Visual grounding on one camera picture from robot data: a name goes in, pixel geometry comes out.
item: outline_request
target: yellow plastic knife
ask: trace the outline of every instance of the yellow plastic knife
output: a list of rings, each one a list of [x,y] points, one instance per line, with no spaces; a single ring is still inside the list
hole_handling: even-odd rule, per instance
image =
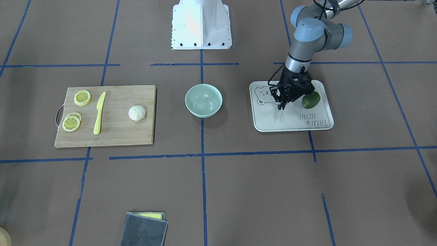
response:
[[[101,124],[102,124],[102,109],[103,109],[103,102],[105,101],[106,91],[102,93],[102,95],[99,98],[99,101],[97,102],[97,119],[96,123],[94,124],[94,134],[97,135],[100,133]]]

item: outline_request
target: white tray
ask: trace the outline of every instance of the white tray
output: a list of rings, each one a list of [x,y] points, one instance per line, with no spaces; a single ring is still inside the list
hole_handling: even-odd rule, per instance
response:
[[[327,130],[334,126],[331,108],[326,97],[325,88],[320,81],[311,83],[320,94],[320,102],[312,109],[302,106],[302,97],[285,106],[282,117],[270,94],[267,81],[255,81],[249,86],[252,103],[253,125],[260,132]]]

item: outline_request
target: bear print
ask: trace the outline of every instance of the bear print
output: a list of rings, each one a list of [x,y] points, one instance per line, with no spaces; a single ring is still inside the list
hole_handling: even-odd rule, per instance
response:
[[[273,96],[270,94],[269,86],[263,86],[263,87],[257,86],[255,88],[255,95],[257,95],[258,98],[257,103],[259,105],[264,105],[266,102],[272,102],[276,105],[279,104],[274,100]]]

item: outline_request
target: wooden cutting board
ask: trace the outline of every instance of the wooden cutting board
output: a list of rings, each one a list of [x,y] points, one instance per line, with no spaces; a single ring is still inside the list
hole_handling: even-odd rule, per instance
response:
[[[85,106],[77,106],[74,103],[74,95],[81,90],[87,90],[91,94],[91,102]],[[104,91],[106,97],[102,110],[101,131],[94,135],[97,101]],[[128,115],[129,109],[135,105],[143,106],[147,112],[146,117],[140,121],[131,120]],[[69,87],[55,147],[153,144],[155,110],[155,85]],[[67,132],[63,129],[62,123],[65,116],[72,112],[80,113],[82,122],[77,130]]]

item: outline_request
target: cutting board handle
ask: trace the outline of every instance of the cutting board handle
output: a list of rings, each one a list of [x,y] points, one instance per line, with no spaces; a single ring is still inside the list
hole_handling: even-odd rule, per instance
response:
[[[62,103],[62,105],[58,109],[58,112],[56,112],[56,118],[55,118],[56,130],[59,129],[59,125],[61,124],[61,120],[62,120],[61,109],[62,109],[62,113],[64,113],[64,103]]]

